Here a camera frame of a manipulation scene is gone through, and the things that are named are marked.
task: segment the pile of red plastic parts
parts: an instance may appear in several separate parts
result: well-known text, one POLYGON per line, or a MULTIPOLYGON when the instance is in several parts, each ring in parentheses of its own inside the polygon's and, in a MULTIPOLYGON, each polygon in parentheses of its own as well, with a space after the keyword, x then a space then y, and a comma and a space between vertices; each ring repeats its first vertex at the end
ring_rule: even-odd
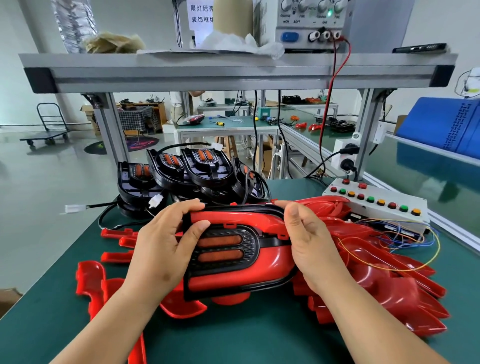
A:
MULTIPOLYGON (((311 209, 326 224, 352 277, 386 310, 419 336, 431 336, 446 330, 439 319, 450 315, 437 301, 445 295, 446 290, 429 278, 435 273, 432 268, 425 266, 418 269, 423 265, 421 262, 390 253, 378 238, 381 232, 365 225, 345 222, 343 218, 349 214, 350 208, 347 205, 349 200, 344 197, 320 196, 297 202, 311 209)), ((132 229, 104 229, 101 232, 102 237, 118 239, 120 246, 131 249, 135 248, 137 234, 132 229)), ((124 253, 105 252, 101 262, 130 263, 132 254, 133 250, 124 253)), ((80 262, 76 278, 76 293, 87 295, 91 299, 88 306, 91 319, 123 283, 120 278, 107 279, 104 267, 95 261, 80 262)), ((308 307, 316 313, 320 324, 334 322, 320 296, 308 287, 300 272, 291 282, 296 296, 308 297, 308 307)), ((212 301, 221 305, 234 305, 247 300, 249 296, 250 292, 244 292, 213 297, 212 301)), ((173 318, 198 316, 207 309, 200 301, 184 300, 183 281, 164 298, 160 307, 173 318)), ((143 335, 132 350, 129 363, 146 363, 143 335)))

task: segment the black grid tablecloth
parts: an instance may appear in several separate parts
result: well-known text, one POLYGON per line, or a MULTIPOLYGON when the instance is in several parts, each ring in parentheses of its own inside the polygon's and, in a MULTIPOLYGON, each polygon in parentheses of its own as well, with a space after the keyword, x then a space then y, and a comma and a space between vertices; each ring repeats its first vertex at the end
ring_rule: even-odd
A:
POLYGON ((158 117, 151 106, 137 107, 137 110, 119 110, 120 122, 123 130, 146 131, 147 119, 152 120, 155 130, 158 128, 158 117))

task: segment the silver foil tube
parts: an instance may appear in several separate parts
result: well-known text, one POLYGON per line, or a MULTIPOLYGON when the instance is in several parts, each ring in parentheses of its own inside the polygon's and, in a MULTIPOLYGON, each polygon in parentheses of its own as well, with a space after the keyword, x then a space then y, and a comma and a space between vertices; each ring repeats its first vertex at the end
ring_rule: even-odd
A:
POLYGON ((86 53, 83 41, 97 34, 90 0, 51 0, 68 53, 86 53))

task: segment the hand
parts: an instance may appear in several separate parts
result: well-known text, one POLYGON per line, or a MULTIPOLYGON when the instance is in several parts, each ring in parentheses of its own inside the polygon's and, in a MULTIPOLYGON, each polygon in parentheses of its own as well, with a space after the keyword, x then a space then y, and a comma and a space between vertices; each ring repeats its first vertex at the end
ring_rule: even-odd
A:
POLYGON ((178 202, 164 208, 142 227, 122 288, 159 305, 180 283, 200 235, 210 226, 207 220, 198 221, 177 242, 175 233, 183 215, 204 207, 198 198, 178 202))
POLYGON ((338 278, 350 277, 330 232, 313 211, 291 201, 275 201, 275 205, 285 209, 293 260, 315 293, 321 296, 338 278))

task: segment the red cable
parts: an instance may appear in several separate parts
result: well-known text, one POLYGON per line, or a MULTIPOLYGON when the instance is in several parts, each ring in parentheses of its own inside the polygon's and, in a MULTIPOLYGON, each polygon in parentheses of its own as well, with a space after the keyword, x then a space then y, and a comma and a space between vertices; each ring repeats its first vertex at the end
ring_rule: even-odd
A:
POLYGON ((340 65, 340 67, 338 68, 337 72, 335 72, 335 64, 336 64, 336 44, 335 44, 335 39, 332 38, 332 41, 333 41, 333 52, 334 52, 334 69, 333 69, 333 76, 332 76, 332 79, 330 80, 330 84, 328 86, 328 93, 327 93, 327 100, 326 100, 326 103, 325 103, 325 110, 324 110, 324 118, 322 120, 322 128, 320 130, 320 143, 319 143, 319 147, 320 147, 320 156, 321 156, 321 159, 323 161, 323 157, 322 157, 322 140, 323 140, 323 136, 324 136, 324 129, 325 129, 325 122, 327 120, 327 113, 328 113, 328 107, 330 106, 330 96, 332 94, 332 89, 333 89, 333 81, 335 80, 335 77, 338 75, 338 73, 340 72, 340 70, 343 68, 343 66, 345 66, 345 63, 347 63, 348 59, 350 58, 350 54, 352 54, 352 46, 350 44, 350 42, 348 41, 348 39, 344 38, 344 37, 340 37, 340 41, 344 40, 347 44, 348 44, 348 54, 347 56, 345 57, 345 60, 343 61, 343 63, 340 65))

